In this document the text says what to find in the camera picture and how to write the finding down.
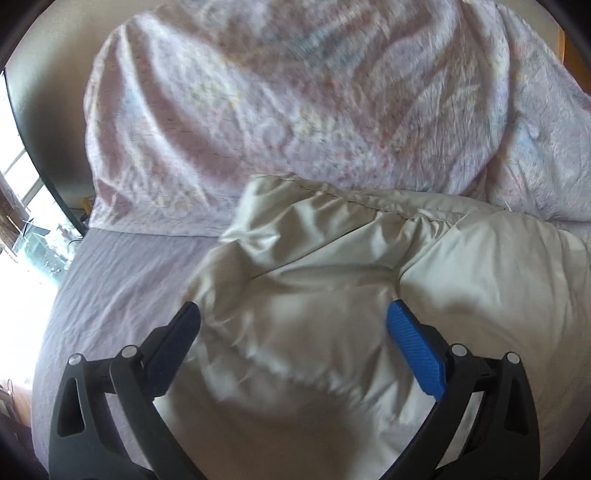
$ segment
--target metal rivet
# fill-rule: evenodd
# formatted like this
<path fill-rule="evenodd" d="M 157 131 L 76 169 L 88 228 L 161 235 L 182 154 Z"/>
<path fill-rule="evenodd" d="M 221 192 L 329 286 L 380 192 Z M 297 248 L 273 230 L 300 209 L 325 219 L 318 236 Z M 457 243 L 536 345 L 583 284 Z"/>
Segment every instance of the metal rivet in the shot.
<path fill-rule="evenodd" d="M 78 365 L 82 361 L 82 355 L 79 353 L 75 353 L 68 359 L 68 363 L 70 365 Z"/>
<path fill-rule="evenodd" d="M 521 362 L 521 358 L 519 358 L 519 355 L 517 355 L 515 352 L 509 352 L 507 354 L 507 360 L 509 360 L 509 362 L 515 365 Z"/>
<path fill-rule="evenodd" d="M 461 343 L 456 343 L 455 345 L 452 345 L 452 353 L 455 356 L 466 356 L 468 353 L 468 349 Z"/>
<path fill-rule="evenodd" d="M 135 345 L 128 345 L 121 350 L 121 356 L 123 358 L 132 358 L 136 353 L 138 353 L 138 348 Z"/>

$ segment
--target shiny beige fabric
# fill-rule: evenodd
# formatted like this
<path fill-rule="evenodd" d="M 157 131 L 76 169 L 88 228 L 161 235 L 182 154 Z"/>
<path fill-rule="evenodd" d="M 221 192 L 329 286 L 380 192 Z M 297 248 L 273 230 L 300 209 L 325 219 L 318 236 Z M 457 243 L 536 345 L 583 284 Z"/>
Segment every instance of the shiny beige fabric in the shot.
<path fill-rule="evenodd" d="M 551 465 L 591 383 L 586 251 L 462 197 L 254 177 L 184 295 L 202 329 L 159 411 L 212 480 L 378 479 L 433 405 L 386 332 L 398 298 L 450 343 L 519 352 Z"/>

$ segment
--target blue rubber pad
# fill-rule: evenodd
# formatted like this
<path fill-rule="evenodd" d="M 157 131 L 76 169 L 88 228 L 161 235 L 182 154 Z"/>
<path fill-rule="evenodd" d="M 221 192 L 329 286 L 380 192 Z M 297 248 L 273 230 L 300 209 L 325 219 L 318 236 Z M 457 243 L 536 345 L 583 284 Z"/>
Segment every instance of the blue rubber pad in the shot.
<path fill-rule="evenodd" d="M 401 300 L 388 308 L 387 326 L 418 384 L 439 401 L 446 389 L 445 366 L 421 333 L 421 325 L 411 317 Z"/>

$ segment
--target dark blue gripper pad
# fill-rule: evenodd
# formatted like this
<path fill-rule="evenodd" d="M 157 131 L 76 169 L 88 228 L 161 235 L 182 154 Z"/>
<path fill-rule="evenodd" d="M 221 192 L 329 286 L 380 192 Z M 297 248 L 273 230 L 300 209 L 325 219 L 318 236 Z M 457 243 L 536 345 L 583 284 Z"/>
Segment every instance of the dark blue gripper pad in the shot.
<path fill-rule="evenodd" d="M 402 300 L 388 307 L 388 331 L 423 391 L 439 401 L 446 388 L 445 365 L 421 332 L 421 324 Z"/>

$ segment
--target bed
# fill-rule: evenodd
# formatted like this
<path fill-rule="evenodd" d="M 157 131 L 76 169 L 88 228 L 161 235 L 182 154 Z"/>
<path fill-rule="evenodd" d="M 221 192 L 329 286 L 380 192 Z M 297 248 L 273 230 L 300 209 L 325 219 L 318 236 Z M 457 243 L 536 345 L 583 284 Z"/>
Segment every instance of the bed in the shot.
<path fill-rule="evenodd" d="M 111 356 L 167 323 L 251 174 L 461 194 L 552 222 L 589 249 L 589 97 L 503 6 L 397 4 L 395 20 L 333 5 L 173 5 L 109 37 L 85 97 L 98 198 L 35 373 L 43 464 L 67 357 Z M 397 37 L 401 25 L 413 27 Z M 579 392 L 560 435 L 543 445 L 543 473 L 579 431 L 590 397 Z M 121 421 L 117 404 L 111 409 Z M 121 435 L 142 463 L 129 431 Z"/>

